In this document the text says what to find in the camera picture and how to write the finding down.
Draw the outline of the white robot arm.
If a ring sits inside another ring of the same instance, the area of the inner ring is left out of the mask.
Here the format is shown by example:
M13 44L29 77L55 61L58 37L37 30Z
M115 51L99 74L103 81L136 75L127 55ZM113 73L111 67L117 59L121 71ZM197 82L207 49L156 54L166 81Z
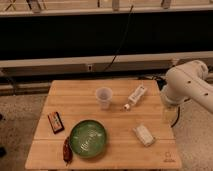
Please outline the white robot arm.
M213 114L213 86L205 81L207 76L208 67L200 60L177 65L166 72L166 84L160 91L165 123L176 123L179 105L186 98L194 100Z

